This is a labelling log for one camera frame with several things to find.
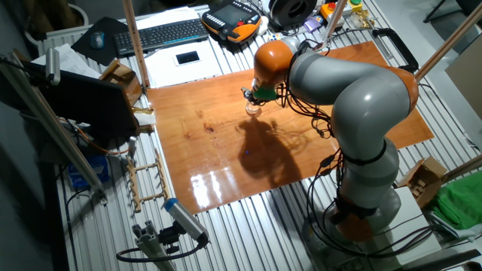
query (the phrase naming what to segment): mouse pad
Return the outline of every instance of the mouse pad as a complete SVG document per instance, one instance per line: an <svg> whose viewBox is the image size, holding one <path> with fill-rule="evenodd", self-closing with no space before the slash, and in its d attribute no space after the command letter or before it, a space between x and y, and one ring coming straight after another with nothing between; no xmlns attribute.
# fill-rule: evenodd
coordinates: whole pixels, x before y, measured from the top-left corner
<svg viewBox="0 0 482 271"><path fill-rule="evenodd" d="M98 63L107 66L111 61L117 57L115 50L114 35L118 33L128 32L129 28L126 24L117 21L116 19L104 17L98 20L89 31L85 32L77 42L72 45L72 49L86 57L97 61ZM94 32L104 32L104 47L102 49L93 49L90 46L90 36Z"/></svg>

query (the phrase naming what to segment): glossy wood surface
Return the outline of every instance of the glossy wood surface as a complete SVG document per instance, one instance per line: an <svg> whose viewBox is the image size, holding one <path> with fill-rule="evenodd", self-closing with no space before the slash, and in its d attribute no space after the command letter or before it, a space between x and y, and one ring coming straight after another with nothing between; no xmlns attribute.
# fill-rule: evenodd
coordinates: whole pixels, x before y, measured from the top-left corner
<svg viewBox="0 0 482 271"><path fill-rule="evenodd" d="M386 64L372 42L329 56ZM337 141L321 139L309 117L275 102L251 119L240 89L252 79L247 70L148 90L175 195L192 213L313 176L337 150ZM331 106L323 109L331 113ZM433 138L417 110L387 136L397 148Z"/></svg>

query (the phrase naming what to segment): black monitor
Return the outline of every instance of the black monitor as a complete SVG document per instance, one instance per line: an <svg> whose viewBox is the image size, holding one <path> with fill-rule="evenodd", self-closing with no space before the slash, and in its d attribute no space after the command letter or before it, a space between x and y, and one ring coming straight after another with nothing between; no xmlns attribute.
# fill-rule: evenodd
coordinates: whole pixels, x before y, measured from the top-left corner
<svg viewBox="0 0 482 271"><path fill-rule="evenodd" d="M30 62L23 65L45 76L45 66ZM120 85L61 71L57 86L39 87L39 90L57 116L90 124L94 137L139 135L139 123Z"/></svg>

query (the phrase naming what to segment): black keyboard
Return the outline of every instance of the black keyboard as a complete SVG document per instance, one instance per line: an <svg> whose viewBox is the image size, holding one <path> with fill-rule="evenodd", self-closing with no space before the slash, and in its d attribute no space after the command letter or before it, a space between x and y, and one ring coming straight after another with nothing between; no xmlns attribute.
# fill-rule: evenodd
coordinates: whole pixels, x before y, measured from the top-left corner
<svg viewBox="0 0 482 271"><path fill-rule="evenodd" d="M209 34L203 23L201 23L201 19L194 19L141 29L139 30L139 36L142 49L144 53L147 53L158 48L203 41L208 38ZM118 56L134 54L130 33L125 32L114 35L114 42Z"/></svg>

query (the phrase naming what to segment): smartphone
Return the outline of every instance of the smartphone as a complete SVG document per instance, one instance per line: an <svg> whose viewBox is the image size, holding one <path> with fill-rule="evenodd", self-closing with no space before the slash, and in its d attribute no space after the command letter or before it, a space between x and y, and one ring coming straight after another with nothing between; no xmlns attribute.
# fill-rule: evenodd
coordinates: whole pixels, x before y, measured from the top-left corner
<svg viewBox="0 0 482 271"><path fill-rule="evenodd" d="M175 65L185 65L193 62L200 61L199 55L197 55L196 51L188 52L188 53L181 53L174 57Z"/></svg>

